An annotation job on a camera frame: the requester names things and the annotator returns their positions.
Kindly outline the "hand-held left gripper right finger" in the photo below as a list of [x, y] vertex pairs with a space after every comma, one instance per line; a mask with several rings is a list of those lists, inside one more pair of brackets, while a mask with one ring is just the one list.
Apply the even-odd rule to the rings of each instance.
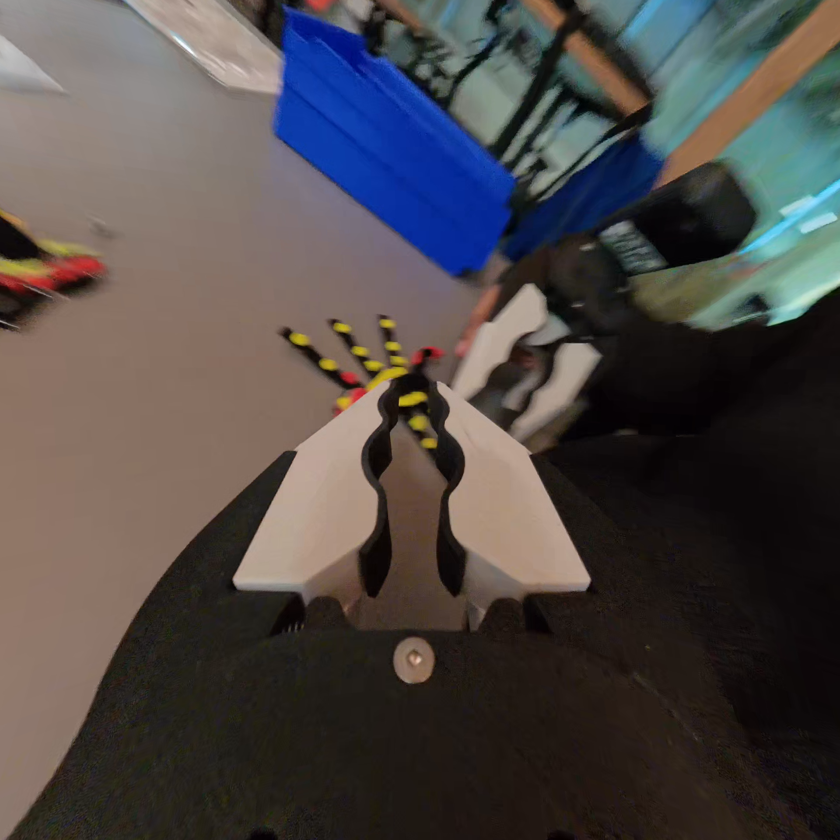
[[428, 390], [446, 481], [437, 569], [469, 611], [530, 595], [585, 592], [592, 578], [529, 451], [443, 383]]

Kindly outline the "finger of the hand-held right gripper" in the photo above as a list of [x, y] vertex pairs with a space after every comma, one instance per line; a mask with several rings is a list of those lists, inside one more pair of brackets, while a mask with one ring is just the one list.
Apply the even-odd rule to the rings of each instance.
[[514, 345], [545, 324], [548, 307], [542, 291], [522, 286], [498, 314], [470, 328], [458, 351], [453, 392], [468, 400], [487, 384], [496, 368], [507, 363]]
[[517, 414], [509, 434], [525, 442], [560, 420], [576, 403], [601, 360], [602, 354], [590, 343], [560, 342], [553, 353], [542, 353], [542, 367], [515, 390]]

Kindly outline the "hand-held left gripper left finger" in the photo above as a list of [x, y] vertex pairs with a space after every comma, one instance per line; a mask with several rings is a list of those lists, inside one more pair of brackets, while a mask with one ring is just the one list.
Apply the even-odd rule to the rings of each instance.
[[234, 574], [238, 591], [378, 596], [392, 562], [381, 478], [397, 403], [396, 382], [384, 382], [284, 454], [287, 471]]

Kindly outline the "black yellow red lego model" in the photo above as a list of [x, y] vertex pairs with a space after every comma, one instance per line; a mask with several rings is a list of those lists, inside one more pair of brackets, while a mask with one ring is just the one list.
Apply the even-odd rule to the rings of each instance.
[[416, 442], [430, 458], [438, 449], [437, 435], [432, 429], [428, 402], [432, 374], [446, 353], [433, 345], [425, 345], [406, 355], [396, 336], [396, 322], [384, 315], [377, 316], [384, 360], [375, 358], [360, 343], [353, 328], [339, 319], [328, 320], [332, 334], [360, 369], [360, 374], [345, 370], [336, 360], [319, 352], [305, 333], [281, 327], [278, 335], [312, 367], [340, 389], [334, 401], [332, 415], [339, 416], [363, 396], [382, 384], [396, 383], [398, 417]]

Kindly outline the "pile of loose lego pieces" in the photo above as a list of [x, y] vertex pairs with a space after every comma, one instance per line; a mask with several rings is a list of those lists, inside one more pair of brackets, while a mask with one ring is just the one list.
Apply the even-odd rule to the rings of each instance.
[[1, 328], [18, 330], [48, 302], [98, 284], [107, 268], [89, 248], [33, 237], [1, 212]]

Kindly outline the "person's right hand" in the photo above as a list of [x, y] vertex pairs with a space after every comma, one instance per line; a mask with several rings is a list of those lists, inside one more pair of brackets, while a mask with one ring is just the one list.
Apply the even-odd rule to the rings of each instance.
[[491, 318], [497, 305], [500, 291], [501, 286], [497, 283], [488, 286], [482, 291], [455, 345], [454, 353], [458, 359], [466, 356], [475, 340], [478, 330]]

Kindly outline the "tan wooden beam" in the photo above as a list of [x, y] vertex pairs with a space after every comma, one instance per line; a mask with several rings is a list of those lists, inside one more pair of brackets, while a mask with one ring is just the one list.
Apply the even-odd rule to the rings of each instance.
[[657, 186], [716, 160], [839, 42], [839, 2], [821, 2], [668, 157]]

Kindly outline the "tan edged desk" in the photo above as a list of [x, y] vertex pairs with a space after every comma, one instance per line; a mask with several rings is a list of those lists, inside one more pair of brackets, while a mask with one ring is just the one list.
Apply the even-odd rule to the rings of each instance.
[[550, 31], [561, 32], [564, 51], [576, 60], [624, 116], [650, 103], [651, 97], [583, 32], [585, 13], [575, 2], [523, 1], [521, 5]]

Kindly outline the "black metal stand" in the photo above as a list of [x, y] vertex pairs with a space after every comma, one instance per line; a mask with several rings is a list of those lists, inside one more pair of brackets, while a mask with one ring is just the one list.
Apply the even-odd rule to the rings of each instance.
[[390, 59], [427, 100], [515, 176], [511, 204], [528, 207], [616, 139], [650, 120], [654, 90], [619, 34], [589, 10], [583, 32], [651, 97], [624, 116], [522, 2], [447, 2], [477, 13], [457, 37], [423, 2], [363, 2], [360, 31], [373, 56]]

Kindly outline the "person's black knit clothing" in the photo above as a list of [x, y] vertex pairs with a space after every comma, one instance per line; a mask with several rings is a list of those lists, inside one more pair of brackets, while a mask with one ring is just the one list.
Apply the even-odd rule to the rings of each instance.
[[775, 404], [698, 434], [589, 434], [533, 459], [592, 604], [552, 630], [664, 702], [750, 838], [838, 838], [838, 416]]

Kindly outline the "blue plastic bin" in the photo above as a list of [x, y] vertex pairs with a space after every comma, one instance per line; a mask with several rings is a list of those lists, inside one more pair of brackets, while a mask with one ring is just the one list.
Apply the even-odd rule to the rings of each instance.
[[[452, 276], [484, 268], [531, 205], [511, 204], [516, 178], [427, 100], [361, 33], [310, 11], [283, 9], [276, 137]], [[477, 13], [443, 14], [457, 37]]]

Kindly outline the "clear plastic bag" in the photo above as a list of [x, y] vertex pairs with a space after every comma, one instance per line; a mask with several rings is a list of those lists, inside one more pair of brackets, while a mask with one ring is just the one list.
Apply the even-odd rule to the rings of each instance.
[[228, 2], [125, 4], [225, 89], [279, 95], [284, 69], [281, 51]]

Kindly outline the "instruction booklet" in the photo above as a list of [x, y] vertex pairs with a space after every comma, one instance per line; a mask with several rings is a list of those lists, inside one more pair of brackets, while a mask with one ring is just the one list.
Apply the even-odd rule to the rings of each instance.
[[6, 37], [1, 36], [1, 89], [64, 95], [64, 88]]

